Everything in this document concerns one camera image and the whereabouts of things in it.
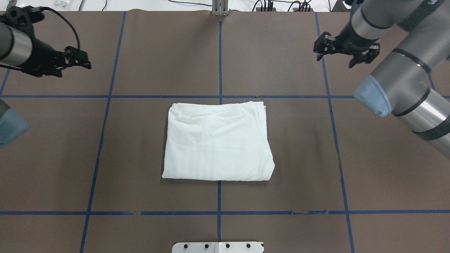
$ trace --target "blue tape line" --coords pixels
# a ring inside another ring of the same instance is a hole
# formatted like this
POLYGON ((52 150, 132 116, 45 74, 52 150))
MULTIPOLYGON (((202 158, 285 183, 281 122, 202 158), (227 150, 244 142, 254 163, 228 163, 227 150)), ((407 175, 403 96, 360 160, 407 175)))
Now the blue tape line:
POLYGON ((0 95, 2 95, 3 90, 5 89, 5 86, 6 86, 6 80, 8 80, 8 76, 9 76, 9 71, 10 71, 10 69, 8 69, 8 70, 6 71, 6 74, 4 75, 3 83, 2 83, 1 88, 0 88, 0 95))
POLYGON ((214 95, 112 95, 117 99, 217 99, 219 96, 214 95))
POLYGON ((58 98, 58 99, 353 99, 353 96, 345 95, 281 95, 281 96, 251 96, 251 95, 229 95, 229 96, 216 96, 216 95, 0 95, 2 98, 58 98))
POLYGON ((309 211, 308 213, 292 211, 222 211, 221 215, 321 215, 327 211, 309 211))
POLYGON ((222 104, 222 21, 219 22, 219 104, 222 104))
MULTIPOLYGON (((316 26, 317 26, 317 36, 320 36, 319 16, 317 15, 317 12, 315 12, 315 23, 316 23, 316 26)), ((344 173, 342 172, 341 153, 339 151, 338 135, 336 133, 336 125, 335 125, 335 122, 334 122, 333 105, 331 103, 330 88, 329 88, 329 84, 328 84, 327 68, 325 66, 325 57, 322 58, 322 68, 324 70, 325 87, 327 89, 327 96, 328 96, 328 107, 329 107, 329 110, 330 110, 331 125, 333 127, 334 146, 336 148, 337 158, 338 158, 338 162, 339 162, 339 173, 341 174, 342 197, 344 199, 345 211, 348 211, 347 193, 346 193, 346 190, 345 190, 344 173)), ((353 243, 353 233, 351 231, 350 215, 348 213, 346 213, 346 219, 347 219, 347 229, 348 229, 348 237, 349 237, 349 240, 350 240, 351 253, 355 253, 355 246, 354 246, 354 243, 353 243)))
POLYGON ((433 83, 433 79, 431 78, 431 75, 428 75, 428 80, 430 80, 431 88, 432 88, 433 90, 436 90, 436 88, 434 87, 434 83, 433 83))
POLYGON ((222 228, 221 228, 221 218, 222 216, 220 214, 217 215, 217 241, 221 242, 222 241, 222 228))
POLYGON ((106 99, 107 95, 2 95, 2 98, 31 98, 31 99, 106 99))
POLYGON ((327 99, 331 97, 332 99, 353 99, 354 96, 323 96, 323 95, 262 95, 262 96, 251 96, 251 95, 238 95, 238 96, 222 96, 227 99, 327 99))
POLYGON ((65 211, 0 211, 0 215, 86 215, 87 212, 65 211))
POLYGON ((89 215, 134 215, 132 212, 90 212, 89 215))
POLYGON ((450 210, 352 210, 329 211, 329 214, 415 214, 415 213, 450 213, 450 210))
POLYGON ((217 215, 216 211, 141 212, 141 215, 217 215))
POLYGON ((103 148, 103 140, 104 140, 104 134, 105 134, 106 120, 108 119, 109 106, 111 104, 111 95, 113 93, 113 88, 114 88, 114 80, 115 80, 115 77, 116 77, 117 63, 118 63, 119 54, 120 54, 120 46, 122 44, 122 36, 123 36, 123 28, 124 28, 124 25, 125 25, 125 18, 126 18, 126 12, 123 12, 122 26, 121 26, 121 29, 120 29, 119 42, 117 44, 116 59, 114 61, 114 69, 112 70, 111 84, 109 86, 109 94, 108 94, 109 97, 108 97, 108 102, 106 103, 105 117, 103 119, 103 127, 102 127, 102 133, 101 133, 101 136, 100 136, 99 150, 97 152, 97 160, 95 162, 94 176, 92 177, 92 186, 91 186, 91 189, 90 189, 89 203, 88 203, 88 207, 87 207, 87 212, 88 213, 86 215, 85 226, 84 226, 84 229, 83 229, 83 237, 81 239, 80 253, 83 253, 85 242, 86 242, 87 228, 88 228, 88 225, 89 225, 89 216, 90 216, 90 211, 91 211, 91 208, 92 208, 92 199, 94 198, 95 183, 97 181, 97 173, 98 173, 99 164, 100 164, 100 153, 102 152, 102 148, 103 148))
MULTIPOLYGON (((223 104, 222 93, 222 21, 219 22, 219 104, 223 104)), ((222 241, 221 212, 222 210, 222 181, 217 181, 217 241, 222 241)))

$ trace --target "cable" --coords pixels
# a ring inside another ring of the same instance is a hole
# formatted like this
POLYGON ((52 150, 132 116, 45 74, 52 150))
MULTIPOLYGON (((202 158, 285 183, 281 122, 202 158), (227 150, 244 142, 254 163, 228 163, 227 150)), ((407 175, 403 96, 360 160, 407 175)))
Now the cable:
POLYGON ((71 24, 71 23, 70 23, 63 15, 59 14, 59 12, 57 12, 56 10, 54 10, 54 9, 52 9, 52 8, 50 8, 50 7, 41 7, 40 9, 41 9, 42 11, 48 10, 48 11, 51 11, 51 12, 55 13, 56 15, 58 15, 58 17, 62 18, 62 19, 67 23, 67 25, 70 26, 70 28, 72 29, 73 34, 75 34, 75 38, 76 38, 76 40, 77 40, 77 41, 76 41, 76 42, 77 42, 77 43, 76 43, 77 50, 76 50, 75 55, 72 57, 72 60, 69 61, 69 64, 68 64, 67 66, 62 67, 62 68, 57 68, 57 69, 55 69, 55 70, 42 71, 42 72, 39 72, 39 73, 42 73, 42 74, 44 74, 44 73, 54 73, 54 72, 57 72, 57 71, 64 70, 64 69, 66 69, 66 68, 68 68, 68 67, 72 67, 73 64, 75 63, 75 60, 76 60, 77 56, 78 56, 78 52, 80 52, 80 38, 78 38, 78 34, 77 34, 77 32, 75 31, 75 28, 73 27, 73 25, 72 25, 72 24, 71 24))
MULTIPOLYGON (((49 70, 49 71, 36 71, 36 72, 34 72, 34 73, 36 73, 36 74, 52 74, 52 73, 55 73, 55 72, 59 72, 59 71, 61 71, 61 70, 64 70, 64 69, 66 69, 66 68, 68 68, 68 67, 72 67, 73 66, 73 64, 75 63, 75 61, 76 61, 76 58, 77 58, 77 56, 78 56, 78 52, 80 52, 80 38, 78 38, 78 34, 77 34, 77 32, 75 31, 75 28, 73 27, 73 25, 63 16, 63 15, 61 15, 61 14, 59 14, 59 12, 57 12, 56 10, 54 10, 54 9, 52 9, 52 8, 50 8, 50 7, 39 7, 39 10, 40 11, 45 11, 45 10, 47 10, 47 11, 51 11, 51 12, 53 12, 53 13, 55 13, 56 15, 58 15, 60 18, 62 18, 66 23, 67 23, 67 25, 69 25, 70 26, 70 28, 72 29, 72 31, 73 31, 73 33, 75 34, 75 38, 76 38, 76 46, 77 46, 77 50, 76 50, 76 53, 75 53, 75 55, 72 57, 72 59, 69 61, 69 63, 67 64, 67 66, 65 66, 65 67, 62 67, 62 68, 56 68, 56 69, 54 69, 54 70, 49 70)), ((12 70, 17 70, 17 71, 23 71, 23 70, 26 70, 26 69, 21 69, 21 68, 16 68, 16 67, 12 67, 12 66, 7 66, 7 65, 2 65, 2 64, 0 64, 0 67, 1 68, 8 68, 8 69, 12 69, 12 70)))
POLYGON ((258 2, 260 2, 260 3, 261 3, 261 9, 262 9, 262 2, 261 2, 261 0, 258 0, 258 1, 256 1, 255 5, 253 6, 253 9, 252 9, 252 11, 254 11, 254 10, 255 10, 255 8, 256 8, 256 5, 258 4, 258 2))
POLYGON ((177 4, 204 5, 204 6, 212 7, 212 5, 201 4, 201 3, 178 2, 178 1, 174 1, 174 0, 167 0, 167 1, 172 2, 172 3, 177 3, 177 4))
POLYGON ((309 0, 308 2, 305 0, 301 7, 297 11, 304 11, 304 12, 310 12, 311 11, 311 5, 309 4, 312 0, 309 0))
POLYGON ((108 4, 108 0, 105 0, 105 6, 103 7, 102 11, 106 10, 106 5, 108 4))
POLYGON ((294 3, 298 3, 298 9, 300 9, 302 3, 300 3, 300 1, 293 1, 291 3, 291 5, 289 6, 288 12, 291 10, 291 7, 292 7, 292 5, 294 5, 294 3))
POLYGON ((291 4, 292 1, 282 1, 282 0, 271 0, 272 2, 281 2, 281 3, 289 3, 291 4))

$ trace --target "folded white cloth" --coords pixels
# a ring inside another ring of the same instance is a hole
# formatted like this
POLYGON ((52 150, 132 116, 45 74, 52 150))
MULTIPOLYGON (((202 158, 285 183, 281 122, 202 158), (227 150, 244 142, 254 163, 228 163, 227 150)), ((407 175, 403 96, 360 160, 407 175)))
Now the folded white cloth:
POLYGON ((169 109, 163 178, 265 181, 274 167, 263 102, 169 109))

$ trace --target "blue tape grid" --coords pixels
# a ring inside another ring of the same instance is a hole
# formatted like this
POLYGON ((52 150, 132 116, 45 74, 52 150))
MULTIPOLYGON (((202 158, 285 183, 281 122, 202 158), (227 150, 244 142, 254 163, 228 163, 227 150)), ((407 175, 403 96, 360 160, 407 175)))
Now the blue tape grid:
MULTIPOLYGON (((315 22, 317 25, 317 36, 320 36, 319 16, 317 15, 317 12, 315 13, 315 22)), ((330 97, 330 88, 328 86, 327 69, 325 67, 325 57, 323 57, 321 61, 322 61, 322 67, 324 69, 324 78, 325 78, 325 86, 327 89, 328 107, 330 110, 331 125, 333 127, 334 145, 336 148, 337 158, 339 161, 339 172, 341 174, 341 188, 342 188, 342 196, 344 199, 344 208, 346 211, 345 215, 346 215, 346 219, 347 219, 347 230, 348 230, 348 237, 350 240, 350 249, 351 249, 351 253, 355 253, 355 246, 353 244, 353 233, 351 232, 350 215, 348 213, 348 203, 347 203, 347 193, 345 191, 344 173, 342 172, 341 152, 339 151, 338 135, 336 133, 336 125, 334 123, 333 105, 332 105, 331 97, 330 97)))
MULTIPOLYGON (((349 234, 349 240, 350 240, 350 246, 351 246, 351 252, 354 253, 354 244, 353 244, 353 235, 351 231, 351 222, 350 222, 350 215, 358 215, 358 214, 430 214, 430 213, 447 213, 450 214, 450 210, 443 209, 431 209, 431 210, 349 210, 348 209, 348 203, 347 203, 347 195, 346 195, 346 189, 345 189, 345 181, 344 181, 344 175, 342 172, 342 163, 341 163, 341 157, 340 157, 340 151, 339 151, 339 143, 336 133, 336 126, 334 122, 334 115, 333 115, 333 107, 332 107, 332 100, 331 99, 352 99, 353 96, 342 96, 342 95, 331 95, 330 89, 329 89, 329 83, 328 83, 328 76, 325 66, 325 60, 322 59, 322 67, 324 71, 324 80, 325 80, 325 86, 327 95, 278 95, 278 96, 271 96, 271 95, 262 95, 262 96, 252 96, 252 95, 239 95, 239 96, 232 96, 232 95, 223 95, 222 93, 222 21, 219 22, 219 95, 112 95, 113 86, 114 86, 114 80, 115 80, 115 74, 117 70, 117 63, 120 53, 120 46, 121 46, 121 40, 123 35, 123 29, 125 25, 125 19, 126 19, 126 12, 123 14, 122 24, 121 24, 121 32, 119 37, 119 42, 117 45, 117 53, 116 53, 116 59, 114 63, 114 69, 112 73, 112 79, 109 89, 108 95, 3 95, 3 90, 5 89, 6 82, 9 76, 10 70, 7 70, 6 75, 3 79, 2 86, 0 88, 0 97, 1 98, 107 98, 108 102, 105 109, 105 116, 103 120, 103 128, 101 132, 100 137, 100 143, 99 143, 99 149, 97 153, 97 160, 95 164, 94 169, 94 176, 92 180, 91 185, 91 191, 90 191, 90 197, 89 197, 89 203, 87 207, 87 211, 85 212, 72 212, 72 211, 0 211, 0 215, 82 215, 86 216, 85 219, 85 226, 83 229, 83 237, 81 240, 81 246, 80 246, 80 253, 84 251, 84 246, 86 242, 86 236, 88 231, 88 225, 89 225, 89 217, 90 216, 129 216, 134 215, 134 213, 131 212, 93 212, 91 211, 92 208, 92 200, 94 196, 94 190, 95 190, 95 183, 97 179, 97 172, 99 168, 99 160, 100 160, 100 153, 103 147, 103 140, 104 140, 104 130, 106 126, 106 121, 108 118, 108 112, 109 112, 109 106, 111 103, 112 98, 143 98, 143 99, 159 99, 159 98, 209 98, 209 99, 219 99, 219 104, 223 104, 223 98, 227 99, 239 99, 239 98, 273 98, 273 99, 327 99, 328 100, 328 106, 330 111, 330 117, 331 117, 331 123, 333 128, 333 136, 334 136, 334 142, 335 142, 335 148, 338 156, 338 164, 339 164, 339 171, 341 175, 341 188, 342 188, 342 195, 343 195, 343 201, 344 201, 344 207, 345 210, 333 210, 333 211, 309 211, 308 213, 300 213, 300 212, 292 212, 292 211, 222 211, 221 210, 221 181, 217 182, 217 211, 180 211, 180 212, 146 212, 142 211, 142 216, 177 216, 177 215, 214 215, 217 216, 217 240, 221 241, 221 216, 222 215, 345 215, 347 220, 347 228, 348 228, 348 234, 349 234)), ((319 17, 317 13, 315 13, 315 19, 316 19, 316 26, 317 26, 317 33, 320 35, 320 27, 319 27, 319 17)), ((430 84, 432 89, 435 89, 434 83, 432 81, 431 76, 428 76, 430 84)))

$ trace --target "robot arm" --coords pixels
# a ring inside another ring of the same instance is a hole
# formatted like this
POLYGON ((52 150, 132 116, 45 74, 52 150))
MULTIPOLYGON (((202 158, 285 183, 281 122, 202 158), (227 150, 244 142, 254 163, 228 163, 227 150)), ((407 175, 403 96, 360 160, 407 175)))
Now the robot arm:
MULTIPOLYGON (((0 67, 21 71, 36 77, 62 77, 61 71, 72 66, 91 69, 87 53, 73 26, 58 12, 48 7, 11 7, 0 16, 0 67), (66 21, 75 33, 78 48, 54 50, 34 35, 33 23, 44 19, 43 11, 52 11, 66 21)), ((27 121, 0 99, 0 149, 29 128, 27 121)))
POLYGON ((450 1, 354 0, 350 22, 337 37, 323 33, 314 51, 318 60, 325 54, 353 55, 350 67, 370 63, 379 48, 376 40, 395 24, 409 35, 356 89, 355 97, 381 117, 392 113, 450 158, 450 103, 423 82, 450 56, 450 1))

